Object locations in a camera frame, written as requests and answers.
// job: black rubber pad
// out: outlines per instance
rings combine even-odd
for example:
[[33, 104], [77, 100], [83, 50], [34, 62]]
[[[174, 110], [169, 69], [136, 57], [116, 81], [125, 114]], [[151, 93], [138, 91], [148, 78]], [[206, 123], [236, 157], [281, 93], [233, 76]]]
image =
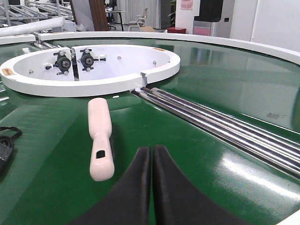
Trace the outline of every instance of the black rubber pad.
[[151, 187], [151, 152], [140, 147], [111, 191], [71, 225], [147, 225]]
[[165, 146], [154, 148], [152, 173], [157, 225], [249, 224], [201, 193], [181, 172]]

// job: white circular housing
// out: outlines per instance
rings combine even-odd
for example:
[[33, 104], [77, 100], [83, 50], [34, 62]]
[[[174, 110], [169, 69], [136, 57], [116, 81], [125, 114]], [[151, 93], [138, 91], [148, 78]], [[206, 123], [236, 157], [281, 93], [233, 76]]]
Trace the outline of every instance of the white circular housing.
[[[73, 61], [69, 48], [12, 58], [0, 67], [2, 81], [7, 87], [26, 94], [85, 97], [140, 88], [169, 78], [180, 68], [178, 55], [148, 46], [87, 45], [73, 47], [72, 53], [76, 57]], [[72, 61], [73, 66], [61, 70], [57, 67], [58, 55]]]

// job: green conveyor belt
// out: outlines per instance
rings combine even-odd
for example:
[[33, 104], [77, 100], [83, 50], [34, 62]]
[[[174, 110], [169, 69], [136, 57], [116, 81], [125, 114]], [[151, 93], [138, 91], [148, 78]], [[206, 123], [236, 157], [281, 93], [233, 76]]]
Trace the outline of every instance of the green conveyor belt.
[[[51, 43], [147, 45], [173, 51], [181, 57], [180, 72], [151, 87], [299, 143], [300, 68], [293, 63], [185, 41], [90, 38]], [[37, 50], [26, 43], [0, 48], [0, 63], [23, 54], [22, 49]], [[94, 97], [35, 97], [3, 84], [0, 90], [0, 126], [23, 130], [13, 159], [0, 174], [0, 224], [60, 225], [75, 219], [108, 193], [138, 147], [156, 144], [168, 147], [199, 190], [252, 224], [274, 225], [300, 208], [299, 180], [129, 92], [104, 96], [112, 119], [115, 175], [94, 182], [87, 118], [87, 103]], [[153, 201], [149, 218], [155, 224]]]

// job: metal rack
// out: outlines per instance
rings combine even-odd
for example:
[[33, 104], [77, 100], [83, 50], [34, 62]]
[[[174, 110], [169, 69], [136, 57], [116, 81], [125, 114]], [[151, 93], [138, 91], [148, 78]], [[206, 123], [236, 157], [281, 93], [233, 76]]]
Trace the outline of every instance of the metal rack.
[[28, 5], [7, 5], [4, 1], [4, 4], [0, 4], [0, 12], [4, 12], [5, 14], [5, 17], [0, 17], [0, 20], [7, 21], [8, 26], [11, 26], [11, 21], [25, 21], [25, 23], [30, 23], [57, 16], [73, 20], [70, 8], [55, 3], [29, 1]]

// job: bolt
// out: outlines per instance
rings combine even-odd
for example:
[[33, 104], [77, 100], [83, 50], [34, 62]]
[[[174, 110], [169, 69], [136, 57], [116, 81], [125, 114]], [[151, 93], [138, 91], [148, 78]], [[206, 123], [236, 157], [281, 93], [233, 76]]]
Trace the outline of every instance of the bolt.
[[92, 64], [92, 59], [87, 58], [87, 59], [85, 60], [85, 63], [88, 64], [88, 65]]
[[69, 63], [68, 61], [63, 61], [63, 62], [62, 62], [62, 66], [63, 66], [64, 68], [67, 68], [67, 67], [70, 66], [70, 63]]

